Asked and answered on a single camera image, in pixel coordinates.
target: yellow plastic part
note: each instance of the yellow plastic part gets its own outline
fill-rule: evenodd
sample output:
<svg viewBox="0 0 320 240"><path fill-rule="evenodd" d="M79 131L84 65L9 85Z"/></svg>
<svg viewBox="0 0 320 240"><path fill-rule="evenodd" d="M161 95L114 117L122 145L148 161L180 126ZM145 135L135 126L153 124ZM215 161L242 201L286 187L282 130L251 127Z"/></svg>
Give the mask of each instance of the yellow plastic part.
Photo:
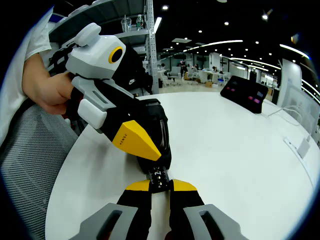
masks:
<svg viewBox="0 0 320 240"><path fill-rule="evenodd" d="M141 158L157 161L161 157L146 130L135 120L122 123L112 143L122 151Z"/></svg>
<svg viewBox="0 0 320 240"><path fill-rule="evenodd" d="M123 48L121 46L117 46L115 49L113 49L113 51L110 53L109 55L109 63L110 64L114 64L115 62L112 61L112 57L114 56L115 52L118 51L119 49L122 49L123 51Z"/></svg>
<svg viewBox="0 0 320 240"><path fill-rule="evenodd" d="M173 179L174 191L197 191L196 187L186 181Z"/></svg>
<svg viewBox="0 0 320 240"><path fill-rule="evenodd" d="M149 179L146 179L143 181L137 181L127 186L125 190L149 191L149 183L150 183Z"/></svg>

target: gray gripper finger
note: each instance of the gray gripper finger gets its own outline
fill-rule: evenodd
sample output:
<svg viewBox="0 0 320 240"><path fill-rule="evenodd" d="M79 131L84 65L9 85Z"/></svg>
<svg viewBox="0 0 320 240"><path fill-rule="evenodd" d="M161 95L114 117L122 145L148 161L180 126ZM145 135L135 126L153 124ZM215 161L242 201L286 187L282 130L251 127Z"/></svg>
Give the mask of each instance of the gray gripper finger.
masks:
<svg viewBox="0 0 320 240"><path fill-rule="evenodd" d="M70 240L96 240L106 230L111 232L109 240L125 240L137 210L133 206L108 203L84 220L79 233Z"/></svg>
<svg viewBox="0 0 320 240"><path fill-rule="evenodd" d="M185 207L194 240L248 240L241 234L240 225L212 204Z"/></svg>

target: office desk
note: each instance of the office desk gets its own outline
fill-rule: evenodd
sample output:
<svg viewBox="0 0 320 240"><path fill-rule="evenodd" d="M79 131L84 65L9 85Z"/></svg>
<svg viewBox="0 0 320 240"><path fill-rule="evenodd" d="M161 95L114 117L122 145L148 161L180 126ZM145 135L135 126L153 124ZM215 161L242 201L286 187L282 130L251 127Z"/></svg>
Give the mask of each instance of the office desk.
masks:
<svg viewBox="0 0 320 240"><path fill-rule="evenodd" d="M218 83L219 76L225 76L224 73L222 74L222 73L219 73L219 72L200 70L199 71L199 78L200 78L201 83L205 83L206 81L208 81L208 75L217 76L216 82L214 82L214 79L213 79L213 76L212 76L212 82L214 82L215 84Z"/></svg>
<svg viewBox="0 0 320 240"><path fill-rule="evenodd" d="M307 132L274 114L253 114L215 92L144 96L161 102L170 134L171 179L196 186L240 224L251 240L284 239L297 224L313 188L303 166L284 143L298 146ZM270 114L278 107L264 103ZM279 112L289 121L295 120ZM304 160L319 176L320 151L313 139ZM55 181L46 214L46 240L67 240L107 203L116 203L129 184L146 179L134 156L117 149L87 126ZM152 196L148 239L163 240L169 228L169 192Z"/></svg>

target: robotic hand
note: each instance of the robotic hand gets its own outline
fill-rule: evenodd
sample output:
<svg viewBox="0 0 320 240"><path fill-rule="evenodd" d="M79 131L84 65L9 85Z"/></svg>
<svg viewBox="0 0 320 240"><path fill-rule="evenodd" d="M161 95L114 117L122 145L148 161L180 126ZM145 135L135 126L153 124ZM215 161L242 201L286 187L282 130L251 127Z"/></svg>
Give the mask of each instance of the robotic hand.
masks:
<svg viewBox="0 0 320 240"><path fill-rule="evenodd" d="M100 31L100 26L90 23L75 37L79 47L72 50L65 66L76 75L71 98L79 90L84 95L78 107L80 117L117 148L137 156L149 177L156 171L162 174L164 180L154 179L155 191L164 191L171 163L168 119L157 99L138 100L112 80L126 45L114 35L99 35Z"/></svg>
<svg viewBox="0 0 320 240"><path fill-rule="evenodd" d="M239 224L212 204L204 205L193 185L169 180L171 150L164 109L157 99L138 100L111 79L126 46L116 36L100 36L100 31L91 23L75 37L79 47L72 50L65 66L76 75L71 98L77 98L77 90L84 95L78 114L117 148L136 155L148 179L132 183L117 204L108 203L84 220L71 239L147 239L152 193L170 190L169 224L174 239L246 240Z"/></svg>

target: metal pole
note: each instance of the metal pole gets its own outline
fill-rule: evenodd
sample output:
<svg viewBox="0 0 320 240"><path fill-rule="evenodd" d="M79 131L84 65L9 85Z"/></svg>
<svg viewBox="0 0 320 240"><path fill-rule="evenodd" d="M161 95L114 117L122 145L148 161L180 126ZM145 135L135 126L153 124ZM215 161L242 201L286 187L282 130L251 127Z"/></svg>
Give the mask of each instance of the metal pole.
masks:
<svg viewBox="0 0 320 240"><path fill-rule="evenodd" d="M155 17L154 17L154 3L153 0L147 0L146 2L146 16L148 24L148 41L146 41L146 49L149 52L149 66L150 72L153 78L152 92L154 94L159 93L159 83L158 83L158 71L157 71L157 47L156 47L156 34L154 32L155 27Z"/></svg>

